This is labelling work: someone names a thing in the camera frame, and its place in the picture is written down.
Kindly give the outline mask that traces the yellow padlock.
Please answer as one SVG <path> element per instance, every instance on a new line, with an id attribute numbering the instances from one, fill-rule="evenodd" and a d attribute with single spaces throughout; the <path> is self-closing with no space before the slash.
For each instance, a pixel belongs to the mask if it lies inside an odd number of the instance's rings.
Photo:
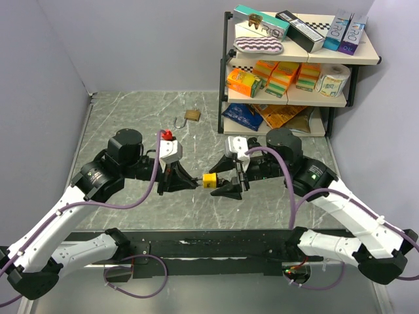
<path id="1" fill-rule="evenodd" d="M 197 178 L 197 183 L 202 188 L 215 190 L 225 185 L 226 180 L 219 177 L 216 173 L 204 173 L 201 177 Z"/>

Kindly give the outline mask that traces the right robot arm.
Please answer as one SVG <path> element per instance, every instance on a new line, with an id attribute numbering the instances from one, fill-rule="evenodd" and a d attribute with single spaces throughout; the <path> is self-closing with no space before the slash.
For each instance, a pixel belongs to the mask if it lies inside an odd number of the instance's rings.
<path id="1" fill-rule="evenodd" d="M 240 200 L 250 182 L 277 177 L 284 179 L 289 191 L 291 235 L 285 241 L 285 253 L 290 259 L 318 256 L 337 260 L 355 266 L 381 285 L 395 279 L 418 280 L 402 275 L 407 253 L 418 248 L 418 234 L 390 224 L 366 206 L 333 170 L 305 156 L 301 139 L 287 129 L 270 130 L 265 145 L 255 138 L 228 137 L 224 156 L 203 176 L 203 185 L 212 190 L 212 196 Z M 351 236 L 296 227 L 297 211 L 306 201 L 337 219 Z"/>

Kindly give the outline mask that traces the black padlock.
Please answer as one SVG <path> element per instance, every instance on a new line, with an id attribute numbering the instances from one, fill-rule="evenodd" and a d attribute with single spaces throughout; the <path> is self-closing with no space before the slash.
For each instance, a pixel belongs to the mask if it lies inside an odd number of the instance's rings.
<path id="1" fill-rule="evenodd" d="M 258 141 L 258 139 L 256 137 L 250 137 L 247 140 L 247 145 L 248 145 L 248 149 L 251 150 L 255 147 L 261 147 L 260 142 Z"/>

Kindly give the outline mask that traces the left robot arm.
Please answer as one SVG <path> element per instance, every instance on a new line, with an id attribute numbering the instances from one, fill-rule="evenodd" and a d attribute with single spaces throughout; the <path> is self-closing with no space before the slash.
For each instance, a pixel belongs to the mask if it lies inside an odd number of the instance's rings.
<path id="1" fill-rule="evenodd" d="M 73 247 L 60 246 L 96 209 L 131 209 L 143 203 L 154 187 L 159 195 L 198 187 L 198 180 L 180 164 L 182 146 L 171 131 L 158 131 L 156 143 L 155 157 L 150 157 L 139 131 L 125 128 L 116 132 L 107 148 L 81 167 L 55 206 L 24 237 L 1 249 L 1 274 L 7 275 L 16 292 L 36 300 L 85 265 L 105 260 L 121 263 L 128 258 L 130 240 L 117 228 Z M 147 181 L 144 195 L 131 205 L 109 204 L 126 179 Z"/>

